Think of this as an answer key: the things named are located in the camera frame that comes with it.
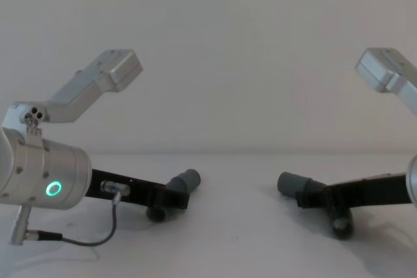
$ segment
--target green led ring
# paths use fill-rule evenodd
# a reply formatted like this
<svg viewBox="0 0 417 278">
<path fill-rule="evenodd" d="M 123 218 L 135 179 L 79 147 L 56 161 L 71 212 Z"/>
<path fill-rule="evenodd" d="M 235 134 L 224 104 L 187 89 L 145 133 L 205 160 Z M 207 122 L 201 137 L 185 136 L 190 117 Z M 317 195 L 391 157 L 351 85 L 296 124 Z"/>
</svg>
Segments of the green led ring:
<svg viewBox="0 0 417 278">
<path fill-rule="evenodd" d="M 46 195 L 47 196 L 49 196 L 49 197 L 54 197 L 54 196 L 56 196 L 56 195 L 58 195 L 60 192 L 61 192 L 61 190 L 62 190 L 62 185 L 61 185 L 61 183 L 60 182 L 52 182 L 52 183 L 50 183 L 47 187 L 46 187 L 46 191 L 45 191 L 45 193 L 46 193 Z"/>
</svg>

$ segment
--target robot end effector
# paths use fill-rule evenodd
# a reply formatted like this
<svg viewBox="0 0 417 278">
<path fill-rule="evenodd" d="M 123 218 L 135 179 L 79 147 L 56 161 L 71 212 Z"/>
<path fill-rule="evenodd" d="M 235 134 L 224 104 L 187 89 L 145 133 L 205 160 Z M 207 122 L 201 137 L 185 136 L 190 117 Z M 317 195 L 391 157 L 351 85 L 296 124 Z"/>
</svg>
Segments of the robot end effector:
<svg viewBox="0 0 417 278">
<path fill-rule="evenodd" d="M 393 48 L 366 49 L 356 71 L 378 92 L 396 94 L 417 116 L 417 68 Z M 353 234 L 351 208 L 414 203 L 417 206 L 417 156 L 406 173 L 386 174 L 325 185 L 308 177 L 282 173 L 278 191 L 296 198 L 301 208 L 326 208 L 334 234 Z"/>
<path fill-rule="evenodd" d="M 124 90 L 142 70 L 133 50 L 106 50 L 47 102 L 16 102 L 14 107 L 27 106 L 20 115 L 23 124 L 74 122 L 103 93 Z"/>
<path fill-rule="evenodd" d="M 107 50 L 50 100 L 15 102 L 9 107 L 0 128 L 0 203 L 20 206 L 12 244 L 21 245 L 24 240 L 103 244 L 116 229 L 115 207 L 120 201 L 148 206 L 153 221 L 187 208 L 190 193 L 200 184 L 195 170 L 178 175 L 168 185 L 149 182 L 93 169 L 82 149 L 42 137 L 41 122 L 74 122 L 103 93 L 122 91 L 141 72 L 133 50 Z M 68 209 L 84 196 L 112 200 L 113 228 L 106 239 L 83 243 L 59 233 L 27 230 L 32 207 Z"/>
</svg>

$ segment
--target white wall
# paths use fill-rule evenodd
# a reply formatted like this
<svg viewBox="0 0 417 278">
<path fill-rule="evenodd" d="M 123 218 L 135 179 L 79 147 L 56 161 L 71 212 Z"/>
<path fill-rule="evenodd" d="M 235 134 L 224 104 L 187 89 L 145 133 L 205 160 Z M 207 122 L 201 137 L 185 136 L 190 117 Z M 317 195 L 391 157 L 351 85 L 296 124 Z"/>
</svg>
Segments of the white wall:
<svg viewBox="0 0 417 278">
<path fill-rule="evenodd" d="M 145 71 L 49 138 L 91 152 L 413 151 L 417 120 L 354 73 L 417 63 L 415 0 L 0 0 L 0 112 L 45 100 L 102 50 Z"/>
</svg>

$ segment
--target bolt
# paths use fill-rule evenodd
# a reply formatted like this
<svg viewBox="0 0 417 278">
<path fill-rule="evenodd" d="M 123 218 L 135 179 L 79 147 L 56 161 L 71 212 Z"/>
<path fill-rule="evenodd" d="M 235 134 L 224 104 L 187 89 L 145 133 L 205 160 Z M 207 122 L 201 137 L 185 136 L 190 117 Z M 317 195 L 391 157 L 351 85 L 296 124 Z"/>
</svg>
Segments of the bolt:
<svg viewBox="0 0 417 278">
<path fill-rule="evenodd" d="M 26 114 L 25 123 L 28 128 L 36 128 L 38 126 L 38 122 L 30 114 Z"/>
</svg>

